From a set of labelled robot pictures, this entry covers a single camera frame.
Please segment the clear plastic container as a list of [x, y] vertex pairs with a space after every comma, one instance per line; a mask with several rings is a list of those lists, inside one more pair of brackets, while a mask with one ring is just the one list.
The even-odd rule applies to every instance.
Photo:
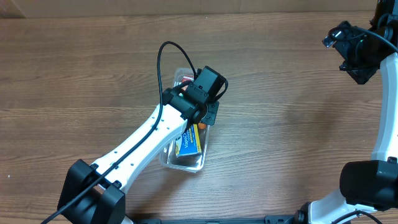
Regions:
[[[189, 100], [185, 96], [185, 90], [181, 89], [181, 82], [183, 76], [194, 76], [194, 80], [200, 73], [200, 69], [196, 74], [185, 68], [179, 68], [175, 72], [174, 87], [169, 88], [163, 94], [164, 104], [170, 105], [177, 111], [181, 112], [181, 118], [183, 118], [187, 125], [183, 128], [181, 135], [193, 124], [190, 122], [190, 118], [194, 115], [195, 105], [192, 100]], [[160, 153], [159, 160], [161, 163], [169, 168], [185, 170], [188, 172], [196, 173], [203, 168], [205, 163], [206, 150], [208, 147], [209, 129], [212, 125], [206, 124], [206, 129], [199, 129], [201, 154], [194, 156], [183, 156], [177, 157], [175, 155], [175, 140], [181, 135], [177, 136], [170, 144], [168, 144], [164, 152]]]

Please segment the red Panadol box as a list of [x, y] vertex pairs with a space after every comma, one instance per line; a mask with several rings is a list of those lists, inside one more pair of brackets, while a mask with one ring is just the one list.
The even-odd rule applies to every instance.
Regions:
[[182, 82], [181, 82], [181, 89], [186, 90], [189, 83], [194, 81], [194, 76], [183, 76]]

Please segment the blue yellow cough drops box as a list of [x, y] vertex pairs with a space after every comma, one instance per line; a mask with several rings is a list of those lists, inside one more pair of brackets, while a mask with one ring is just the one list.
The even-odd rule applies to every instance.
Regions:
[[175, 155], [183, 157], [198, 154], [201, 154], [200, 135], [198, 125], [193, 124], [175, 140]]

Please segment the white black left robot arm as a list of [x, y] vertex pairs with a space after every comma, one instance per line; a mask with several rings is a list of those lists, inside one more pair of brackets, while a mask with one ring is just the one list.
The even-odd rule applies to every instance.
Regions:
[[126, 195], [153, 158], [200, 121], [213, 124], [228, 82], [210, 67], [162, 94], [147, 121], [111, 152], [87, 164], [77, 160], [67, 172], [58, 210], [71, 223], [132, 223]]

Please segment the orange tablet tube white cap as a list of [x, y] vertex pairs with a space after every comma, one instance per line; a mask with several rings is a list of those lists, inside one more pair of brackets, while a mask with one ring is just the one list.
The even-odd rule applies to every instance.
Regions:
[[204, 123], [198, 123], [197, 126], [198, 126], [198, 129], [206, 129], [206, 124], [204, 124]]

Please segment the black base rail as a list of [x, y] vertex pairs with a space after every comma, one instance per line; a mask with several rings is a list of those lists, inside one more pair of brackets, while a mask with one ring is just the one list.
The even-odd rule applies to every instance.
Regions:
[[291, 224], [293, 215], [266, 215], [264, 218], [221, 218], [191, 220], [133, 219], [135, 224]]

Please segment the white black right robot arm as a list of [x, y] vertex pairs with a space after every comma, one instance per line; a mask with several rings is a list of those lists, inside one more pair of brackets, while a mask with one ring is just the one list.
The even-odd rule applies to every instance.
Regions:
[[268, 215], [265, 223], [351, 223], [397, 208], [397, 0], [376, 3], [368, 28], [348, 21], [330, 29], [325, 47], [343, 58], [339, 66], [358, 85], [381, 77], [381, 110], [368, 159], [347, 162], [337, 189], [303, 204], [293, 215]]

